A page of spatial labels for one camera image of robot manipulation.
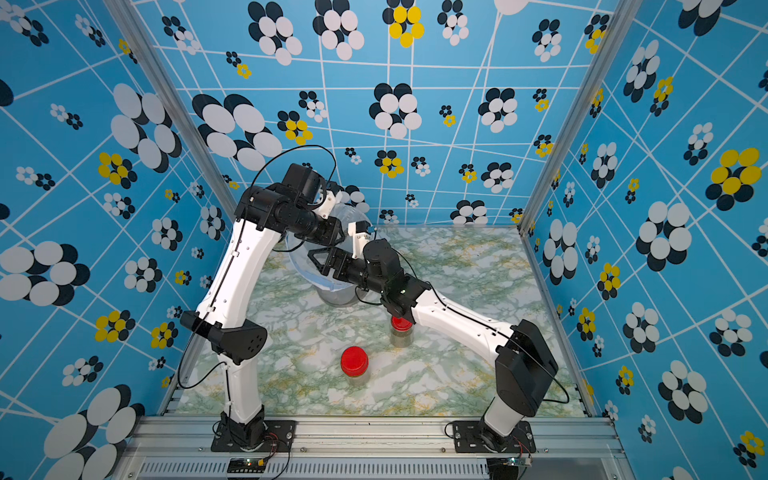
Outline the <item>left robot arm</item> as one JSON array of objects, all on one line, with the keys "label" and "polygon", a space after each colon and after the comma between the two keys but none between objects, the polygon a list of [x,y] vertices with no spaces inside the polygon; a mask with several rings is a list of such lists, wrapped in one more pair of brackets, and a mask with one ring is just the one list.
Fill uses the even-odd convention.
[{"label": "left robot arm", "polygon": [[331,214],[340,190],[337,183],[299,164],[290,165],[278,183],[246,189],[208,292],[181,317],[184,327],[210,343],[224,367],[226,398],[219,426],[226,445],[254,451],[267,438],[256,356],[268,332],[246,317],[261,271],[287,234],[323,246],[342,240],[341,223]]}]

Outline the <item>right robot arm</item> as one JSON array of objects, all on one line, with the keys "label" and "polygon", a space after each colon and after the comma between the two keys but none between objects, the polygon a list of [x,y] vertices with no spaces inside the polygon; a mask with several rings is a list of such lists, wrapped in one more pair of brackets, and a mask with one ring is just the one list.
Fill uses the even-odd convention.
[{"label": "right robot arm", "polygon": [[308,258],[320,274],[378,293],[392,316],[434,329],[488,362],[496,394],[476,433],[488,451],[504,452],[520,421],[534,417],[546,400],[559,367],[536,324],[494,320],[451,301],[407,272],[401,265],[404,258],[385,239],[367,243],[360,254],[322,247],[311,250]]}]

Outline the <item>white bin liner bag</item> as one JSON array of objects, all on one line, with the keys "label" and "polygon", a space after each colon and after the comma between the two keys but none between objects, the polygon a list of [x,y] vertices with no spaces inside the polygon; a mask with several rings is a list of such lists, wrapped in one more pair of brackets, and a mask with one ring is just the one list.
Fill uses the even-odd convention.
[{"label": "white bin liner bag", "polygon": [[[367,217],[366,220],[370,222],[367,214],[362,212],[360,209],[358,210],[364,214]],[[352,253],[352,241],[348,234],[345,234],[344,241],[336,245],[336,247]],[[306,241],[300,248],[288,253],[288,258],[298,273],[315,287],[319,287],[324,290],[338,290],[343,287],[352,285],[344,281],[335,280],[331,276],[320,276],[318,274],[317,270],[314,268],[307,257],[307,252],[316,248],[321,248],[321,245]]]}]

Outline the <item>grey trash bin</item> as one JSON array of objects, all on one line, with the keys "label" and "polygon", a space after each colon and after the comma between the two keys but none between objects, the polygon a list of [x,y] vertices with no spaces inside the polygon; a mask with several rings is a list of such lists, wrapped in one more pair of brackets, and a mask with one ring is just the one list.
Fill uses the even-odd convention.
[{"label": "grey trash bin", "polygon": [[324,290],[316,287],[320,299],[334,307],[346,307],[359,302],[356,287],[349,285],[338,290]]}]

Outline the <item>far red-lid jar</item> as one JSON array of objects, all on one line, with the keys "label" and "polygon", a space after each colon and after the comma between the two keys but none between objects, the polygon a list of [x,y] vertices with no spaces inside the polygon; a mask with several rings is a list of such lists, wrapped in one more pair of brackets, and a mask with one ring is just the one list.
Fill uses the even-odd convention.
[{"label": "far red-lid jar", "polygon": [[390,342],[395,348],[407,348],[413,342],[413,324],[405,318],[391,317]]}]

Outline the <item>red-lid jar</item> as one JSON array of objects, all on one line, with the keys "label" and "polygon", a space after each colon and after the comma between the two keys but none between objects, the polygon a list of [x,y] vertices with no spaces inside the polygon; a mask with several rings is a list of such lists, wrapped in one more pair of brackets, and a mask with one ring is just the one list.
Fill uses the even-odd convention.
[{"label": "red-lid jar", "polygon": [[351,385],[359,386],[368,381],[369,357],[359,346],[346,348],[340,359],[340,367]]},{"label": "red-lid jar", "polygon": [[407,348],[413,342],[413,324],[405,318],[391,317],[390,342],[395,348]]}]

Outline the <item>near red-lid jar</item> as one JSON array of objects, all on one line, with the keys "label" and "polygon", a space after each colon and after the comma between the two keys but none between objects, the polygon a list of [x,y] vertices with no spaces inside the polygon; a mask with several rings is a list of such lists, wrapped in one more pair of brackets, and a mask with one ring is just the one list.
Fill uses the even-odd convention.
[{"label": "near red-lid jar", "polygon": [[340,367],[351,385],[359,386],[368,381],[369,357],[359,346],[346,348],[340,359]]}]

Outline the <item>left circuit board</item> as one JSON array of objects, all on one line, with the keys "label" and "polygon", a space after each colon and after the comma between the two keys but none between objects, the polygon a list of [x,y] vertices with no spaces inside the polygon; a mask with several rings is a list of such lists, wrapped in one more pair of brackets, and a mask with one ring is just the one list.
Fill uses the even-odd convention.
[{"label": "left circuit board", "polygon": [[227,473],[234,475],[261,475],[265,472],[268,461],[264,458],[231,458]]}]

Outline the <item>circuit board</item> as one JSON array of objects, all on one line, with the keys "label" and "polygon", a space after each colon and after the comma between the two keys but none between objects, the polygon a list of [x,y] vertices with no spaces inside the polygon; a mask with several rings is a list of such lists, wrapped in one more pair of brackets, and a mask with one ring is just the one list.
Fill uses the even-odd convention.
[{"label": "circuit board", "polygon": [[231,458],[227,473],[234,475],[261,475],[265,472],[268,461],[264,458]]},{"label": "circuit board", "polygon": [[486,465],[490,480],[521,480],[528,470],[524,461],[511,458],[488,458]]}]

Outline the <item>right circuit board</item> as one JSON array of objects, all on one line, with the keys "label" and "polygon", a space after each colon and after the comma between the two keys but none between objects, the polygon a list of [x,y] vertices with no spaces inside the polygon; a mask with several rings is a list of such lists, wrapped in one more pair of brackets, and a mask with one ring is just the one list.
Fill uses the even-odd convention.
[{"label": "right circuit board", "polygon": [[486,465],[490,480],[521,480],[528,470],[524,461],[511,458],[488,458]]}]

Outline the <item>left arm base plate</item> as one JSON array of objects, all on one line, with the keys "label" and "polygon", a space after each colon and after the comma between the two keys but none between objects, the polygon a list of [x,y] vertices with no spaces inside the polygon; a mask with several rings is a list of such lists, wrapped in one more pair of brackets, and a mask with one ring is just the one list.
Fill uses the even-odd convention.
[{"label": "left arm base plate", "polygon": [[237,438],[233,429],[225,426],[221,420],[214,424],[214,438],[210,447],[216,453],[288,453],[296,437],[298,422],[294,420],[266,420],[256,430],[254,440]]}]

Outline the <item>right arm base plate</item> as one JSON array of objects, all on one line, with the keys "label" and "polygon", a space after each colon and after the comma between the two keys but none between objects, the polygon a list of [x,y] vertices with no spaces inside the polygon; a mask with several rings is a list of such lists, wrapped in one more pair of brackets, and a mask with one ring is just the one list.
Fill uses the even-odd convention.
[{"label": "right arm base plate", "polygon": [[537,451],[531,425],[520,421],[502,436],[480,420],[454,420],[446,424],[444,434],[453,441],[457,453],[533,454]]}]

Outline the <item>left aluminium corner post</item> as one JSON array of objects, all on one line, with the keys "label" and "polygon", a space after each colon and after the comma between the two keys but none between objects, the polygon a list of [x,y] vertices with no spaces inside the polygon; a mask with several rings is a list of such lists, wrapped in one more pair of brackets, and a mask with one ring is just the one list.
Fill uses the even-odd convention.
[{"label": "left aluminium corner post", "polygon": [[222,183],[218,166],[192,118],[186,112],[185,105],[169,76],[169,68],[163,64],[159,54],[150,44],[146,29],[140,25],[138,13],[130,1],[105,1],[105,5],[130,47],[136,51],[143,72],[166,107],[190,156],[219,201],[225,217],[233,222],[236,208],[234,198]]}]

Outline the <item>aluminium corner post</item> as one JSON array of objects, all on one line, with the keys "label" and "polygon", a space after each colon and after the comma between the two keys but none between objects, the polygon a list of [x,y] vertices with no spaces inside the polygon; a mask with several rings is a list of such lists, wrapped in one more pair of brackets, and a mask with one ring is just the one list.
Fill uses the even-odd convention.
[{"label": "aluminium corner post", "polygon": [[525,207],[523,219],[519,224],[520,236],[523,236],[533,224],[536,214],[547,196],[550,182],[566,159],[568,149],[572,145],[588,113],[589,104],[594,94],[602,85],[602,81],[615,60],[641,5],[641,0],[622,0],[618,2],[616,10],[611,16],[607,38],[604,40],[603,45],[595,55],[585,74],[577,95],[565,117],[562,128],[556,137],[553,153],[545,163],[529,198],[529,202]]},{"label": "aluminium corner post", "polygon": [[138,13],[130,1],[105,1],[105,5],[130,47],[136,51],[143,72],[166,107],[190,156],[219,201],[225,217],[233,222],[236,208],[234,198],[222,183],[218,166],[192,118],[186,112],[185,105],[169,76],[169,68],[163,64],[159,54],[150,44],[146,29],[140,25]]}]

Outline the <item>aluminium front rail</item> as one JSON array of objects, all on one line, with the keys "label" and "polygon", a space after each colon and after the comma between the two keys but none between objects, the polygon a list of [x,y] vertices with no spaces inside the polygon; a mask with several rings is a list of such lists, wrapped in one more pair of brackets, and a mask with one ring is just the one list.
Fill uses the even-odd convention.
[{"label": "aluminium front rail", "polygon": [[[466,418],[296,418],[288,453],[216,453],[214,420],[165,416],[142,421],[117,479],[489,479],[488,458],[522,460],[522,479],[632,479],[614,425],[605,418],[531,419],[533,454],[457,453],[446,424]],[[231,458],[264,458],[261,475],[227,473]]]}]

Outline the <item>right aluminium corner post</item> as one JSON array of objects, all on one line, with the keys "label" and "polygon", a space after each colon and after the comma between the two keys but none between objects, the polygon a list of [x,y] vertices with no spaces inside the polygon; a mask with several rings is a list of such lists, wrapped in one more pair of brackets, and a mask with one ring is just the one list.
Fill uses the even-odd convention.
[{"label": "right aluminium corner post", "polygon": [[520,236],[523,236],[533,224],[536,214],[547,196],[550,182],[566,159],[568,149],[572,145],[588,113],[589,104],[594,94],[602,85],[602,81],[615,60],[641,5],[641,0],[622,0],[618,2],[616,10],[611,16],[607,38],[604,40],[603,45],[595,55],[585,74],[577,95],[565,117],[562,128],[556,137],[553,153],[545,163],[529,198],[529,202],[525,207],[523,219],[519,224]]}]

